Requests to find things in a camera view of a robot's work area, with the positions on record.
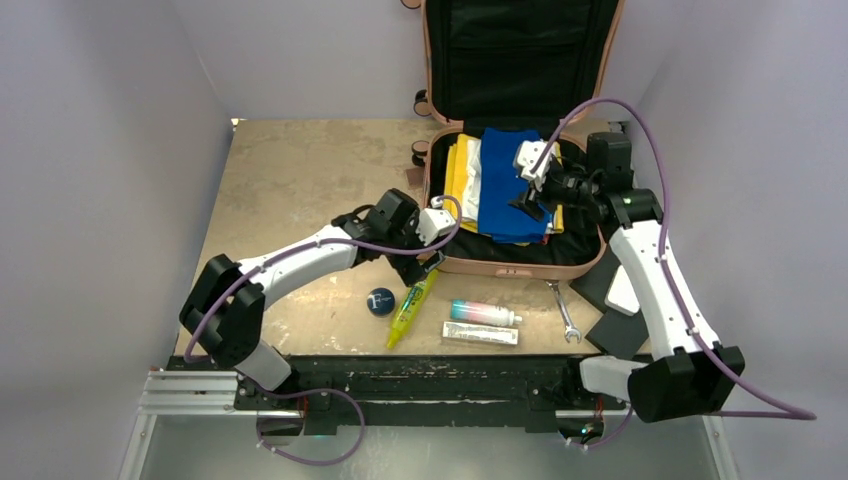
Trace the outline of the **yellow green tube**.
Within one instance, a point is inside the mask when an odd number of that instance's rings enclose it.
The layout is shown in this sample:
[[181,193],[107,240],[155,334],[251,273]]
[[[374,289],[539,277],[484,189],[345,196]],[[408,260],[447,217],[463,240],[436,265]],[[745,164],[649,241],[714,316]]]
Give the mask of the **yellow green tube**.
[[439,271],[433,270],[423,280],[409,288],[406,297],[390,323],[387,339],[388,349],[394,349],[409,331],[438,275]]

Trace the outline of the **blue cloth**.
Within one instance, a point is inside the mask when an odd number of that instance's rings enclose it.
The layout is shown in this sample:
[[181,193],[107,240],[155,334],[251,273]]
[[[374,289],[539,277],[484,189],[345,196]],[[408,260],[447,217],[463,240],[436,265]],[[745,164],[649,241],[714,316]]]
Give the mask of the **blue cloth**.
[[486,128],[481,138],[481,187],[477,215],[479,234],[500,244],[536,244],[547,235],[551,214],[537,221],[510,202],[526,192],[527,182],[513,166],[524,141],[538,141],[535,130],[501,131]]

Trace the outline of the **white teal spray bottle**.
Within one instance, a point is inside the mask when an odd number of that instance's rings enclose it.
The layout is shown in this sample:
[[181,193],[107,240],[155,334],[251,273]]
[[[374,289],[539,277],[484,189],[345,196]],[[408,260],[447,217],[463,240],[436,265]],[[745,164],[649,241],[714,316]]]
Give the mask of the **white teal spray bottle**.
[[459,299],[452,301],[450,318],[495,327],[513,327],[523,321],[520,315],[506,307]]

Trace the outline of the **white toothpaste box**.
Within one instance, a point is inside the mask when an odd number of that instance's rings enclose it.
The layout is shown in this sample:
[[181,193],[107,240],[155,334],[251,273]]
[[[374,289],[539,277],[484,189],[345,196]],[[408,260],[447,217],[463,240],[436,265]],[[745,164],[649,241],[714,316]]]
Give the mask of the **white toothpaste box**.
[[508,346],[517,346],[519,343],[519,331],[517,329],[461,322],[444,322],[442,337],[450,340]]

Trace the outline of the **yellow cloth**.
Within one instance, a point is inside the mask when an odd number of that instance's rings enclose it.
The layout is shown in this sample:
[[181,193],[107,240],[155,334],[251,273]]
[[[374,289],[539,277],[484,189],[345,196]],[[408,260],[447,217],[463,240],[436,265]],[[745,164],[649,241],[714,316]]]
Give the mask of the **yellow cloth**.
[[[459,208],[452,208],[453,213],[459,214],[461,216],[460,227],[470,233],[479,234],[477,230],[477,221],[468,222],[463,220],[462,194],[466,182],[466,160],[465,148],[459,143],[461,135],[458,136],[456,143],[450,146],[448,149],[448,161],[444,184],[444,193],[456,198],[460,202]],[[562,234],[565,229],[563,209],[557,208],[554,212],[550,214],[551,220],[548,223],[547,231],[555,231],[555,235]]]

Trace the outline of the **pink suitcase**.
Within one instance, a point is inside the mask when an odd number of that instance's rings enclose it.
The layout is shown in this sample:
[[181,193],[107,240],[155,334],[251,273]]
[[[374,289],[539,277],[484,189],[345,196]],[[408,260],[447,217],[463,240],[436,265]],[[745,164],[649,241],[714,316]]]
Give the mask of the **pink suitcase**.
[[[585,102],[602,90],[608,57],[625,9],[621,1],[417,1],[422,18],[427,85],[416,113],[440,129],[413,145],[424,170],[424,195],[443,193],[448,151],[461,134],[486,128],[559,134],[568,159],[586,148]],[[446,246],[445,272],[501,278],[570,281],[603,257],[601,234],[576,210],[566,229],[528,246],[499,244],[461,231]]]

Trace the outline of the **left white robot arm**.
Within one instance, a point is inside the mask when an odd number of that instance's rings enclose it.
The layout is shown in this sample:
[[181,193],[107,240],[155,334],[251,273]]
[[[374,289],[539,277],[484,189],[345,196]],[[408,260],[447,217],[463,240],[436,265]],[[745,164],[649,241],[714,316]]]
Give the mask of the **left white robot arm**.
[[264,255],[233,260],[219,254],[208,260],[181,311],[190,333],[184,359],[207,359],[234,369],[259,386],[272,408],[297,399],[294,368],[276,347],[261,338],[265,312],[288,294],[327,275],[384,257],[407,286],[424,279],[443,260],[442,248],[457,233],[447,195],[419,206],[392,188],[374,204],[332,219],[315,234]]

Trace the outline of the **round dark blue tin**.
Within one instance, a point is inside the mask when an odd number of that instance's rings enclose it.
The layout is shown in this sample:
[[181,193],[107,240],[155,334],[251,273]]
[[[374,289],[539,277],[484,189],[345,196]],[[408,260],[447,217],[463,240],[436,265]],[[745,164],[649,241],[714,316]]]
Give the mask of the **round dark blue tin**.
[[373,316],[387,317],[395,310],[396,297],[388,288],[378,287],[369,292],[366,306]]

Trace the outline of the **black foam pad upper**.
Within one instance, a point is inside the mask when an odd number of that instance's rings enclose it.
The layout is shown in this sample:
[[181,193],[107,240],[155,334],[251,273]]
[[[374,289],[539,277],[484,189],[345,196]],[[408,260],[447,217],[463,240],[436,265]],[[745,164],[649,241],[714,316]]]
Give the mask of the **black foam pad upper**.
[[607,247],[600,260],[585,275],[570,282],[570,288],[595,309],[605,313],[608,309],[605,299],[619,266],[620,261]]

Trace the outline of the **black foam pad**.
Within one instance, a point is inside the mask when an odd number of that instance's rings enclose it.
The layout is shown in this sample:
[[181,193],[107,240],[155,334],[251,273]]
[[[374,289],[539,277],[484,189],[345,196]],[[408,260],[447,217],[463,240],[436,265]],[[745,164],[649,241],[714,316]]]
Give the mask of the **black foam pad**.
[[605,299],[619,266],[620,261],[607,247],[600,260],[585,275],[570,282],[570,288],[595,309],[605,313],[608,309]]
[[585,339],[605,355],[631,360],[648,341],[643,313],[626,315],[609,308],[590,328]]

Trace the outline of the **white square device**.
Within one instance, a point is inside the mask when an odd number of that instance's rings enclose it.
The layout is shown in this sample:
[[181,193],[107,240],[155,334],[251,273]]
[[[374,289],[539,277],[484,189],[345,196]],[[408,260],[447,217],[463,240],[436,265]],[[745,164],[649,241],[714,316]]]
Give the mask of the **white square device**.
[[604,303],[607,307],[626,316],[634,316],[640,312],[639,300],[622,265],[619,265],[613,274]]

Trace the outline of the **silver wrench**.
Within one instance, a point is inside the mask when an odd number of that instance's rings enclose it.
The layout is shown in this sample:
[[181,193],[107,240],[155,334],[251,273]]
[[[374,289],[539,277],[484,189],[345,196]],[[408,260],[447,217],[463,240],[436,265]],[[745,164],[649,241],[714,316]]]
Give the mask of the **silver wrench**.
[[582,332],[577,328],[567,309],[565,299],[561,293],[558,280],[546,280],[545,283],[554,295],[558,310],[564,323],[564,338],[567,343],[581,343]]

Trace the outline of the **black foam pad lower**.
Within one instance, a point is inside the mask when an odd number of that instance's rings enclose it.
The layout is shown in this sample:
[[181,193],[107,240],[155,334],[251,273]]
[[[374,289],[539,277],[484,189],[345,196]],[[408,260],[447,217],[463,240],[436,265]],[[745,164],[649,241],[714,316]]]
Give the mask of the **black foam pad lower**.
[[605,355],[631,360],[648,341],[643,313],[626,315],[609,308],[590,328],[585,339]]

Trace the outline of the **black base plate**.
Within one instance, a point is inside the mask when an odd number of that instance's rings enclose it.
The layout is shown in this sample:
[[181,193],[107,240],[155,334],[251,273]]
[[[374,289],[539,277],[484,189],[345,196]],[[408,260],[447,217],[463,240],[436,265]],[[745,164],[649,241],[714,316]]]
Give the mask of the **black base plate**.
[[239,374],[233,411],[292,416],[308,435],[341,426],[511,427],[574,431],[623,414],[625,403],[579,380],[581,354],[294,355],[296,384],[276,396]]

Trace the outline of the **aluminium rail frame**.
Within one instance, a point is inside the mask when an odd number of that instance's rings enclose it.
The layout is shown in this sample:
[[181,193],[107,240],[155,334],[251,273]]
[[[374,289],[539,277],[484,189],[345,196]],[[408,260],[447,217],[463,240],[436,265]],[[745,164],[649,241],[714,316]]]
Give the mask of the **aluminium rail frame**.
[[122,476],[362,479],[371,466],[394,479],[466,477],[473,466],[502,476],[502,433],[557,442],[562,427],[578,436],[628,408],[646,423],[718,411],[731,382],[658,283],[638,285],[650,354],[589,354],[562,339],[562,302],[546,281],[610,277],[607,243],[621,235],[622,265],[654,267],[647,226],[659,204],[635,188],[596,200],[600,218],[568,211],[562,234],[528,247],[461,232],[439,252],[435,288],[394,350],[359,302],[367,287],[330,284],[381,268],[409,286],[431,272],[430,259],[381,260],[341,237],[416,246],[417,214],[445,187],[449,145],[482,132],[440,131],[420,152],[422,194],[343,202],[314,229],[319,248],[288,234],[282,247],[211,258],[178,314],[202,353],[149,376]]

